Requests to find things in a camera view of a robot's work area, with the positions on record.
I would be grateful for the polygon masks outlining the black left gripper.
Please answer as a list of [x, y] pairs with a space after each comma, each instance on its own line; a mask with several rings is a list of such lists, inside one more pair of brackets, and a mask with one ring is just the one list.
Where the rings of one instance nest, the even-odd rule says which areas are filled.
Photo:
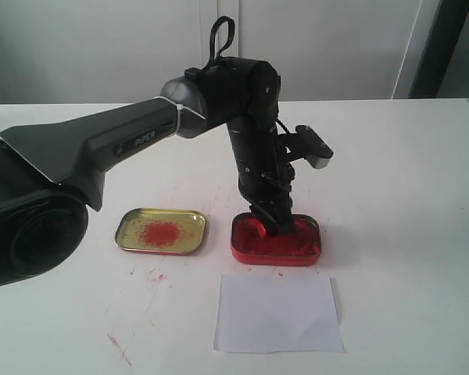
[[252, 216], [265, 226], [265, 238], [292, 233], [291, 182], [276, 123], [259, 125], [252, 117], [242, 116], [228, 122], [227, 128], [238, 169], [238, 189], [250, 203]]

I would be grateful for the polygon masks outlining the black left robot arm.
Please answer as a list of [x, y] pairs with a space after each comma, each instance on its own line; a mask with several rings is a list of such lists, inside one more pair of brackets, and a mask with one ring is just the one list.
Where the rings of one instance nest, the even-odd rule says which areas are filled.
[[277, 134], [281, 78], [265, 61], [216, 57], [152, 99], [61, 123], [0, 133], [0, 286], [65, 261], [102, 208], [105, 175], [172, 135], [227, 125], [238, 188], [269, 234], [294, 230], [294, 172]]

